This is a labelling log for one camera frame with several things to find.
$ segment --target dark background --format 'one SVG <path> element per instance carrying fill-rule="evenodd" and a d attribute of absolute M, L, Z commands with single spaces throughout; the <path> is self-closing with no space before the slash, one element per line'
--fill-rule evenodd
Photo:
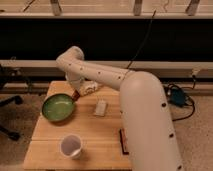
<path fill-rule="evenodd" d="M 147 19 L 0 19 L 0 59 L 54 60 L 72 45 L 86 60 L 130 60 Z M 142 61 L 213 61 L 213 20 L 155 19 Z"/>

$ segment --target gray floor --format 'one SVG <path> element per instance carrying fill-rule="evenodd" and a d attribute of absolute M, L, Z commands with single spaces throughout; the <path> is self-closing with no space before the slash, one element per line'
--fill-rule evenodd
<path fill-rule="evenodd" d="M 10 104 L 0 109 L 0 124 L 21 132 L 18 142 L 7 139 L 0 133 L 0 171 L 22 171 L 22 163 L 29 145 L 44 95 L 22 95 L 24 104 Z M 193 97 L 195 115 L 175 122 L 178 143 L 186 171 L 213 170 L 213 96 Z M 190 109 L 171 107 L 173 117 L 181 117 Z"/>
<path fill-rule="evenodd" d="M 11 95 L 0 95 L 0 99 Z M 35 127 L 44 95 L 21 95 L 24 103 L 0 108 L 0 124 L 21 133 L 14 142 L 0 133 L 0 171 L 22 171 L 22 163 Z"/>

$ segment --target white cup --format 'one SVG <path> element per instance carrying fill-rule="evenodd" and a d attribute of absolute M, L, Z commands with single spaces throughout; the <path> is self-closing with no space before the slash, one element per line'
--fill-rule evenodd
<path fill-rule="evenodd" d="M 66 136 L 60 144 L 61 153 L 72 159 L 78 159 L 82 151 L 82 143 L 77 135 Z"/>

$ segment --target wooden table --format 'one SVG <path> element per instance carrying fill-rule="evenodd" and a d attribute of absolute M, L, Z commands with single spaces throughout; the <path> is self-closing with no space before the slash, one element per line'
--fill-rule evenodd
<path fill-rule="evenodd" d="M 65 81 L 53 81 L 47 97 L 55 93 L 72 95 L 73 89 Z M 108 102 L 105 117 L 93 116 L 98 99 Z M 118 92 L 102 87 L 81 97 L 74 115 L 62 122 L 50 123 L 40 115 L 23 167 L 25 170 L 131 170 L 129 156 L 122 154 L 121 128 Z M 82 138 L 83 153 L 79 160 L 60 153 L 60 141 L 70 133 Z"/>

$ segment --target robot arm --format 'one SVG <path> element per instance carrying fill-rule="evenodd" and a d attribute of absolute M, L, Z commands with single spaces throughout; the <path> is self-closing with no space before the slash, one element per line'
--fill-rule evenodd
<path fill-rule="evenodd" d="M 120 91 L 133 171 L 183 171 L 161 82 L 147 72 L 88 63 L 83 56 L 81 49 L 71 47 L 57 58 L 58 67 L 76 89 L 83 76 Z"/>

